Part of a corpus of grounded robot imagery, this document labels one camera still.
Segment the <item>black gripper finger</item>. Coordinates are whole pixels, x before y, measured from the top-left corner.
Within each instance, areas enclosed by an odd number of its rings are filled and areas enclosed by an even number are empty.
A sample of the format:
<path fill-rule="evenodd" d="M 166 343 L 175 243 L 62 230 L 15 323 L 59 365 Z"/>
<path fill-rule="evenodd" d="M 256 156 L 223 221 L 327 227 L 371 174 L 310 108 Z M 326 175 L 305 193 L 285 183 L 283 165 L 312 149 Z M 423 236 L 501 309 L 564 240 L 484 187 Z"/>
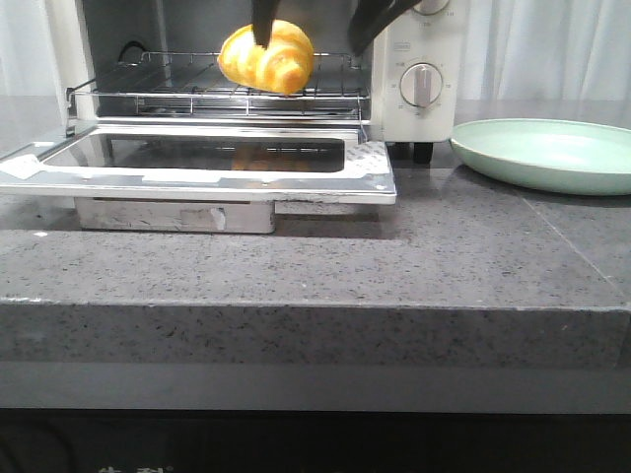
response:
<path fill-rule="evenodd" d="M 280 0 L 251 0 L 252 34 L 256 45 L 267 48 Z"/>
<path fill-rule="evenodd" d="M 361 56 L 388 25 L 419 3 L 419 0 L 359 1 L 347 30 L 352 53 Z"/>

